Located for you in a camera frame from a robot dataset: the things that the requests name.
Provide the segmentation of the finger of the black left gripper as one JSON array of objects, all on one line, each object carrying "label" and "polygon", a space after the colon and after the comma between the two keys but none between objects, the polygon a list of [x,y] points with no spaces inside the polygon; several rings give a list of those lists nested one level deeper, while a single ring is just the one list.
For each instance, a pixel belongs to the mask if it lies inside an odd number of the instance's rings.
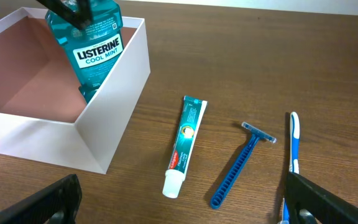
[{"label": "finger of the black left gripper", "polygon": [[77,10],[72,10],[60,0],[37,0],[50,11],[70,23],[77,29],[83,30],[93,22],[89,0],[77,0]]}]

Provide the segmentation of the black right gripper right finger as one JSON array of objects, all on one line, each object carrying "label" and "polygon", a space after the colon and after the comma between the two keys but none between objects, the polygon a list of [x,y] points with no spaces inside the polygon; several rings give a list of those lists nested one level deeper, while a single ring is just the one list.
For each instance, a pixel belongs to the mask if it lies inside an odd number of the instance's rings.
[{"label": "black right gripper right finger", "polygon": [[290,172],[284,193],[283,222],[358,224],[358,208],[300,174]]}]

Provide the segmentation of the teal Listerine mouthwash bottle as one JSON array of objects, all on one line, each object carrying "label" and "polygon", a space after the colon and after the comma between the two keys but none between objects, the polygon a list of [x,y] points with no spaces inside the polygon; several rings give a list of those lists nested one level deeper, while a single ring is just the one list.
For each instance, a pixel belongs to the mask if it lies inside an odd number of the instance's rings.
[{"label": "teal Listerine mouthwash bottle", "polygon": [[79,30],[56,13],[45,20],[55,40],[65,51],[80,82],[79,91],[88,103],[102,85],[124,50],[123,20],[113,0],[91,0],[93,22]]}]

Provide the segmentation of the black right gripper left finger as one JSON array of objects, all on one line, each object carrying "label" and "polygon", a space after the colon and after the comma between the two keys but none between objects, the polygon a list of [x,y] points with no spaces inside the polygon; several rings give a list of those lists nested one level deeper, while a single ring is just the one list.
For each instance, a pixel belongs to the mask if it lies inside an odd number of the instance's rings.
[{"label": "black right gripper left finger", "polygon": [[70,174],[0,211],[0,224],[73,224],[76,222],[81,199],[82,191],[78,176]]}]

